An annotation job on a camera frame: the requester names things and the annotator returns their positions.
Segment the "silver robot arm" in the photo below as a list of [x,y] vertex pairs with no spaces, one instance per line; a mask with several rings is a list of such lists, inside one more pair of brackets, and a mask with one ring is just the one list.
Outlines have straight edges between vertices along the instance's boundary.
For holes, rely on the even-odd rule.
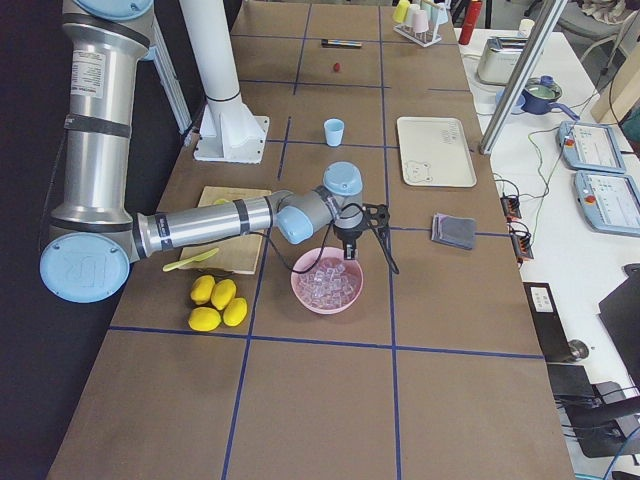
[[346,259],[364,226],[362,178],[349,162],[330,165],[322,183],[297,195],[278,191],[150,216],[124,206],[137,65],[159,44],[150,1],[67,1],[63,28],[73,43],[64,200],[53,210],[40,275],[58,297],[104,300],[133,262],[160,251],[277,228],[292,244],[332,226]]

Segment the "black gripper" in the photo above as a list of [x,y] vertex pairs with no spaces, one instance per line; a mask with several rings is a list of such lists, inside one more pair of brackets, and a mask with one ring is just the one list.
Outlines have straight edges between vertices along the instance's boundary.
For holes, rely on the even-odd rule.
[[366,221],[363,218],[356,218],[355,220],[339,220],[334,223],[334,234],[341,242],[343,242],[344,260],[357,258],[357,239],[362,235],[365,229]]

